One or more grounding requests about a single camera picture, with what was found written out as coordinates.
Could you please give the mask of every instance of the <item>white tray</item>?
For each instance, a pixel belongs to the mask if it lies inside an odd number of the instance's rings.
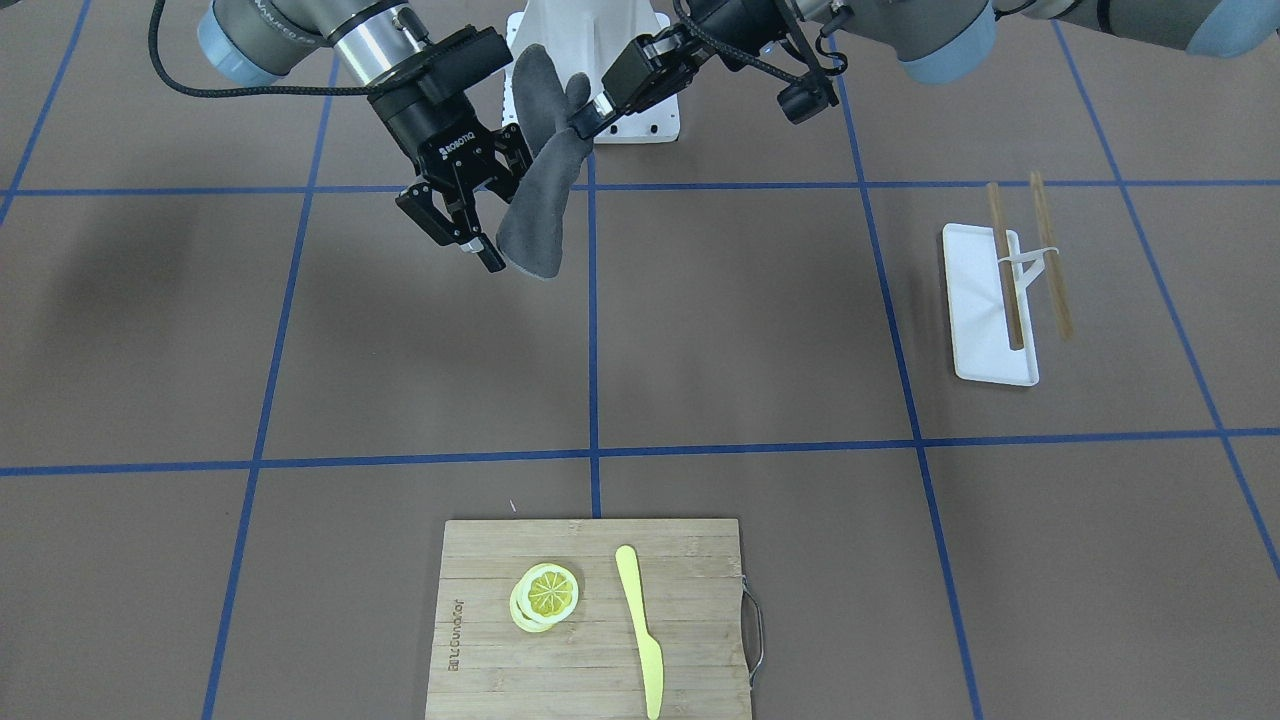
[[[1018,233],[1009,231],[1009,251],[1021,249]],[[1000,288],[996,236],[991,228],[951,223],[942,228],[947,305],[951,311],[951,350],[956,375],[966,380],[1030,387],[1039,382],[1036,336],[1025,288],[1018,292],[1023,323],[1023,350],[1009,348],[1005,301]],[[1014,263],[1014,281],[1023,266]]]

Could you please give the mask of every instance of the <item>yellow knife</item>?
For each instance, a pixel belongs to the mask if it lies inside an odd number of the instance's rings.
[[[640,588],[640,561],[636,560],[636,548],[623,544],[613,553],[613,560],[618,564],[622,591],[627,594],[627,609],[631,610],[631,626],[636,630],[636,646],[640,648],[645,712],[649,720],[658,720],[658,712],[662,711],[662,646],[649,634],[644,619],[644,591]]]

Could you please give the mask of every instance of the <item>sliced citrus fruit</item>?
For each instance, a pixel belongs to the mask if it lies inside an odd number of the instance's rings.
[[[516,603],[535,623],[559,623],[577,607],[577,578],[553,562],[530,568],[516,588]]]
[[[511,589],[511,621],[516,624],[517,628],[525,630],[526,633],[545,633],[556,626],[554,623],[538,623],[530,620],[520,611],[520,605],[516,603],[516,596],[520,594],[520,585],[517,584]]]

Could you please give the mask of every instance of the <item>metal handle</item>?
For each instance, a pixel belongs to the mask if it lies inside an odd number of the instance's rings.
[[[760,603],[751,594],[751,585],[746,582],[746,575],[742,575],[742,597],[751,601],[751,607],[755,609],[755,630],[758,633],[756,642],[760,648],[760,657],[756,659],[755,665],[748,662],[748,667],[751,669],[750,675],[748,675],[748,684],[751,689],[755,689],[755,674],[760,671],[764,666],[764,610],[760,609]]]

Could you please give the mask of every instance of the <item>wooden stick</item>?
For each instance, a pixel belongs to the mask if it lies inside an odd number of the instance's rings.
[[[987,183],[987,202],[991,205],[991,228],[996,234],[996,260],[997,263],[1009,258],[1009,227],[1005,223],[1005,206],[1000,200],[1000,184]],[[1018,310],[1018,286],[1014,283],[1014,264],[998,263],[1000,290],[1005,299],[1005,328],[1009,331],[1009,348],[1021,350],[1027,346],[1023,340],[1023,318]]]
[[[1041,247],[1057,247],[1057,241],[1053,238],[1053,220],[1048,214],[1048,197],[1044,195],[1044,176],[1039,170],[1032,173],[1032,195],[1036,197],[1036,222],[1039,224]],[[1044,265],[1048,269],[1048,292],[1053,299],[1057,334],[1062,340],[1071,340],[1075,337],[1075,323],[1071,320],[1071,309],[1066,304],[1066,278],[1062,275],[1062,264],[1057,252],[1046,252]]]

